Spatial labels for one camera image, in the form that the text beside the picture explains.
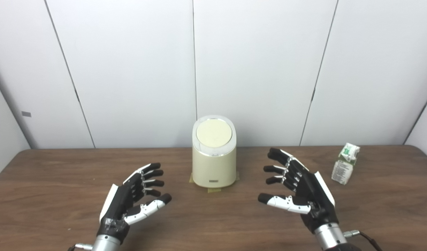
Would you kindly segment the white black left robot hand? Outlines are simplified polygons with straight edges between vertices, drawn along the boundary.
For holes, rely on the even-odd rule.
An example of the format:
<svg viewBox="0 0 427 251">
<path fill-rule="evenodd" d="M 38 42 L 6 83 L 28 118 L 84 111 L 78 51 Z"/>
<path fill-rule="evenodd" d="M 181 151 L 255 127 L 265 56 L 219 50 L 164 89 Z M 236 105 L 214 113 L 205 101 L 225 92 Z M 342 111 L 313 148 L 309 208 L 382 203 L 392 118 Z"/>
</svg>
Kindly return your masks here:
<svg viewBox="0 0 427 251">
<path fill-rule="evenodd" d="M 135 170 L 122 185 L 112 184 L 100 212 L 93 251 L 117 251 L 131 225 L 148 218 L 172 200 L 170 194 L 162 195 L 153 189 L 164 186 L 164 181 L 155 179 L 163 174 L 159 162 L 149 163 Z"/>
</svg>

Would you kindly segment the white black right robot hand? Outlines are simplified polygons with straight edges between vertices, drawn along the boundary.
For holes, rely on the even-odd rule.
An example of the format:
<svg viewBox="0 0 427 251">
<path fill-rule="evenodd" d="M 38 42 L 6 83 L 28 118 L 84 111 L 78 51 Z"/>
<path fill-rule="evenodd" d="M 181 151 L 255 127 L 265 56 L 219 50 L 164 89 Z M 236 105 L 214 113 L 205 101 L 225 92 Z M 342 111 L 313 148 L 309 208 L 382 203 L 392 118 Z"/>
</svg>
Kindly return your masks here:
<svg viewBox="0 0 427 251">
<path fill-rule="evenodd" d="M 311 173 L 295 156 L 282 149 L 270 148 L 269 159 L 281 166 L 264 166 L 266 173 L 276 173 L 267 178 L 267 184 L 283 184 L 294 195 L 260 193 L 258 201 L 282 210 L 299 213 L 304 225 L 314 234 L 323 225 L 338 224 L 335 200 L 320 172 Z"/>
</svg>

